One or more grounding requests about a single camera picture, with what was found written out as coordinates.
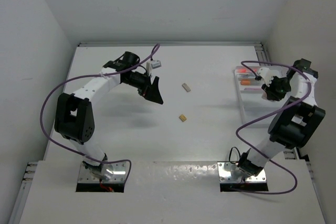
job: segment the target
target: red wire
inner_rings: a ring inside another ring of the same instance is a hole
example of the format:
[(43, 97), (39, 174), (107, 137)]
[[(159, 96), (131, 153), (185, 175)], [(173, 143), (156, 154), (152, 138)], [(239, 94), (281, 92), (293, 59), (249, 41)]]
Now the red wire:
[(112, 187), (104, 186), (104, 185), (102, 184), (102, 182), (100, 182), (99, 185), (100, 185), (100, 187), (101, 187), (102, 189), (105, 189), (106, 191), (109, 191), (109, 192), (112, 192), (112, 191), (113, 191)]

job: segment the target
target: white wall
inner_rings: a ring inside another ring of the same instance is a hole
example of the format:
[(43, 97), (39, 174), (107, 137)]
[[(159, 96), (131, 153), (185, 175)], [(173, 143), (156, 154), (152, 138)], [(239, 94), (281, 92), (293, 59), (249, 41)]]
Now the white wall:
[(40, 107), (65, 80), (73, 48), (44, 0), (0, 0), (0, 31), (0, 223), (7, 223), (27, 162), (43, 158)]
[(267, 47), (274, 62), (305, 58), (319, 72), (315, 97), (327, 115), (304, 151), (312, 162), (328, 223), (336, 223), (336, 0), (288, 0)]
[(286, 0), (46, 0), (71, 41), (266, 39)]

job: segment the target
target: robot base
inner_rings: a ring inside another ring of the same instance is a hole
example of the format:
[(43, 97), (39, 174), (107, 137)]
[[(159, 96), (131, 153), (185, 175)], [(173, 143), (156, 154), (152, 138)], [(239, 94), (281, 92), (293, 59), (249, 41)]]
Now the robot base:
[(84, 164), (81, 164), (77, 180), (77, 192), (107, 192), (104, 187), (112, 188), (113, 193), (123, 193), (126, 178), (126, 164), (115, 163), (113, 167), (113, 176), (109, 181), (102, 181), (100, 185), (99, 179), (94, 177), (89, 169), (85, 169)]
[(268, 191), (265, 170), (262, 170), (258, 176), (244, 178), (236, 164), (230, 162), (217, 162), (217, 164), (221, 191), (236, 191), (235, 189)]

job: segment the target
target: robotic arm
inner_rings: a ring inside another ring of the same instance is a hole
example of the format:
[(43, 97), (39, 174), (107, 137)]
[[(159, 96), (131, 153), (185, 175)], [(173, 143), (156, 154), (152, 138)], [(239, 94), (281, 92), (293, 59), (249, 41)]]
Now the robotic arm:
[[(85, 86), (72, 94), (63, 93), (59, 96), (56, 108), (55, 131), (63, 138), (70, 140), (76, 149), (86, 156), (100, 161), (106, 161), (106, 154), (99, 148), (98, 141), (93, 133), (95, 121), (92, 106), (97, 103), (111, 89), (121, 83), (126, 83), (138, 89), (140, 96), (146, 100), (163, 104), (159, 92), (159, 77), (151, 82), (151, 70), (161, 66), (159, 61), (152, 60), (147, 63), (146, 73), (129, 71), (122, 74), (106, 76), (130, 68), (140, 62), (139, 56), (125, 52), (115, 61), (107, 62), (100, 74), (101, 77), (93, 78)], [(83, 158), (86, 168), (90, 169), (93, 176), (108, 180), (113, 173), (109, 165)]]
[[(310, 69), (310, 61), (301, 59), (294, 63), (294, 67), (302, 71), (311, 82), (310, 95), (304, 101), (289, 109), (278, 113), (268, 128), (267, 136), (259, 145), (258, 150), (266, 154), (268, 158), (260, 155), (254, 149), (249, 149), (241, 155), (237, 167), (243, 177), (257, 176), (265, 167), (266, 163), (283, 152), (285, 148), (301, 148), (309, 141), (316, 128), (325, 116), (325, 110), (319, 108), (314, 98), (314, 84), (317, 81), (318, 73)], [(300, 98), (308, 91), (307, 81), (303, 76), (289, 70), (286, 77), (280, 78), (275, 72), (267, 67), (259, 68), (258, 75), (265, 84), (263, 97), (270, 101), (280, 101), (287, 92), (291, 96), (284, 106), (287, 106)]]

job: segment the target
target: gray wall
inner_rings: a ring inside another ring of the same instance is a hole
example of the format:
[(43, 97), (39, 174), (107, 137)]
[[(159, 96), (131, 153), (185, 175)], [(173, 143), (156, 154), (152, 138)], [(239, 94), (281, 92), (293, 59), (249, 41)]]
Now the gray wall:
[(40, 107), (66, 78), (73, 48), (44, 0), (0, 0), (0, 31), (0, 223), (7, 223), (27, 162), (43, 158)]
[(46, 0), (73, 42), (266, 39), (286, 0)]
[(288, 0), (267, 43), (274, 62), (312, 61), (318, 105), (327, 115), (305, 147), (328, 223), (336, 223), (336, 0)]

